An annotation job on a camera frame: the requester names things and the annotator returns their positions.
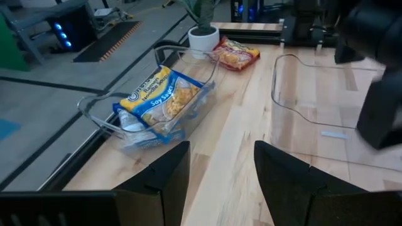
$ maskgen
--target butcher block countertop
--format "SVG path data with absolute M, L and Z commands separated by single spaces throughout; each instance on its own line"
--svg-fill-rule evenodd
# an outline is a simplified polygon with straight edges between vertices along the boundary
M 216 23 L 226 29 L 266 29 L 280 30 L 278 24 L 241 24 Z M 301 60 L 317 64 L 334 64 L 334 50 L 323 49 L 316 53 L 312 48 L 285 48 L 274 45 L 252 45 L 261 52 L 261 58 L 243 72 L 230 72 L 221 68 L 218 74 L 217 103 L 206 118 L 190 136 L 191 165 L 190 184 L 183 213 L 182 225 L 273 225 L 267 204 L 261 192 L 254 166 L 254 142 L 256 140 L 271 143 L 276 134 L 273 125 L 273 108 L 278 107 L 271 99 L 271 86 L 274 63 L 278 56 L 292 53 Z M 292 68 L 297 63 L 285 60 L 283 69 Z M 377 63 L 365 60 L 354 63 L 354 67 L 378 68 Z M 322 73 L 334 73 L 331 81 L 316 79 L 316 83 L 330 85 L 339 77 L 336 70 L 321 70 Z M 350 73 L 343 77 L 348 83 Z M 297 83 L 307 84 L 308 80 L 281 81 L 282 92 L 302 97 L 330 98 L 326 89 L 304 89 L 301 93 Z M 348 83 L 348 91 L 362 92 L 365 95 L 369 81 L 353 79 Z M 294 134 L 282 134 L 282 142 L 292 143 Z M 321 140 L 305 136 L 305 143 L 314 143 L 314 147 L 323 148 Z M 120 140 L 111 137 L 89 159 L 75 175 L 65 190 L 104 190 L 111 189 L 129 179 L 147 167 L 161 152 L 140 152 L 129 158 L 118 148 Z M 329 146 L 345 142 L 328 143 Z M 292 155 L 312 166 L 348 181 L 369 191 L 402 190 L 402 173 L 393 169 L 369 166 L 368 164 L 348 163 L 342 158 L 323 158 L 321 155 L 293 153 Z

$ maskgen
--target orange noodle package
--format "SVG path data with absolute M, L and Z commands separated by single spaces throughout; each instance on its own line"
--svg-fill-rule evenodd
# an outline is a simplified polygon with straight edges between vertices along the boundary
M 229 70 L 241 71 L 259 59 L 259 50 L 249 48 L 224 36 L 214 48 L 220 64 Z

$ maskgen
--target black floor mat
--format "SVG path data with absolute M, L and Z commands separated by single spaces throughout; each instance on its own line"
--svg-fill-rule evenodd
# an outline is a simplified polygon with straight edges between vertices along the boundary
M 73 62 L 101 62 L 107 60 L 140 25 L 141 22 L 139 21 L 117 24 L 106 35 L 77 56 Z

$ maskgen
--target green panel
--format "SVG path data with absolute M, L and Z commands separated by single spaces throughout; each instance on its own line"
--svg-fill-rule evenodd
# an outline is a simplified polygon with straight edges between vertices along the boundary
M 6 21 L 0 14 L 0 68 L 29 71 L 21 51 L 7 27 Z

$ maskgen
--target white flower pot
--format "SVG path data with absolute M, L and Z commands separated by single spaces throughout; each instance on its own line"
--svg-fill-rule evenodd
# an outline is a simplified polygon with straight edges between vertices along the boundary
M 215 32 L 210 35 L 197 36 L 193 35 L 192 31 L 197 29 L 194 27 L 188 31 L 188 40 L 190 42 L 190 48 L 193 50 L 200 51 L 212 51 L 216 45 L 219 43 L 219 29 L 215 26 Z M 200 52 L 192 51 L 192 55 L 196 59 L 204 59 L 205 55 L 200 54 Z

